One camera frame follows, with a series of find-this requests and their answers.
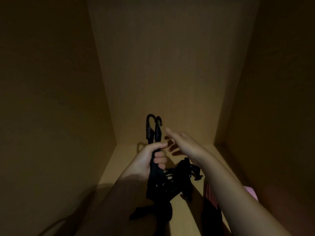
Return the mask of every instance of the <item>pink object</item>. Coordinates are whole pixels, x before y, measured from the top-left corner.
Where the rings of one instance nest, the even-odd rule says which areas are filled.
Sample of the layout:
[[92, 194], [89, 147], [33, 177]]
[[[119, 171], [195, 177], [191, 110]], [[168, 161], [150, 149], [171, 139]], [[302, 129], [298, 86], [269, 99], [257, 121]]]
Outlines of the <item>pink object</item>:
[[252, 187], [244, 186], [244, 188], [258, 201], [258, 197]]

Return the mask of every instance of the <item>wooden wall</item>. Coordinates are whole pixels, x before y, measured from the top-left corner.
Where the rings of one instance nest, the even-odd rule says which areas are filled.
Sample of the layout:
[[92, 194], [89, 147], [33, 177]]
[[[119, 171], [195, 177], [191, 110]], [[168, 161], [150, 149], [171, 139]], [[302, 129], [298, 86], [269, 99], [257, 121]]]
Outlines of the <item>wooden wall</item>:
[[85, 0], [1, 0], [0, 234], [39, 234], [115, 148]]
[[315, 231], [315, 0], [262, 0], [226, 146], [293, 234]]
[[163, 129], [213, 143], [219, 118], [219, 131], [227, 124], [258, 3], [88, 0], [117, 143], [144, 141], [149, 113]]

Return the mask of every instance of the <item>person's right arm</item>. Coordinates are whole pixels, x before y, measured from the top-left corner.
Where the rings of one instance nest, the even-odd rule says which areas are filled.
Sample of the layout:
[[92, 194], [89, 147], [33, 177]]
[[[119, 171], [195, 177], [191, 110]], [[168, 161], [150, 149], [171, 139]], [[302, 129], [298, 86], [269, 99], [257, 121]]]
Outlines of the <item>person's right arm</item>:
[[220, 208], [234, 235], [266, 236], [291, 235], [237, 179], [206, 149], [183, 132], [166, 129], [183, 155], [186, 155], [205, 174]]

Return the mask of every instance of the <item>person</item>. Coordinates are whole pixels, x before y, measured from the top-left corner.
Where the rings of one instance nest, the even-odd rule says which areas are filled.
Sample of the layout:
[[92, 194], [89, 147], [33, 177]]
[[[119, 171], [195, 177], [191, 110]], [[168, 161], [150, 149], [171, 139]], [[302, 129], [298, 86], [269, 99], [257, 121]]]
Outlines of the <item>person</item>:
[[[234, 235], [291, 235], [210, 152], [186, 133], [169, 128], [166, 132], [174, 143], [172, 149], [178, 147], [205, 174]], [[144, 147], [120, 175], [95, 216], [78, 230], [76, 236], [123, 235], [135, 209], [139, 189], [148, 180], [152, 152], [166, 147], [167, 143], [160, 142]], [[154, 162], [165, 169], [166, 152], [156, 152]]]

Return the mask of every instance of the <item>person's left arm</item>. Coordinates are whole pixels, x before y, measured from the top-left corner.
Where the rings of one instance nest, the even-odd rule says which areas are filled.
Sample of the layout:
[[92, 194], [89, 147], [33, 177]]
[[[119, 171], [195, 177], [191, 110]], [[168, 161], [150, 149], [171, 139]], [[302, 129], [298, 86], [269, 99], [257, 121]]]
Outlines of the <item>person's left arm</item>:
[[[129, 216], [135, 209], [134, 201], [139, 197], [141, 186], [149, 178], [152, 152], [165, 147], [167, 143], [145, 146], [120, 175], [95, 216], [75, 236], [123, 235]], [[165, 169], [166, 152], [156, 152], [154, 162]]]

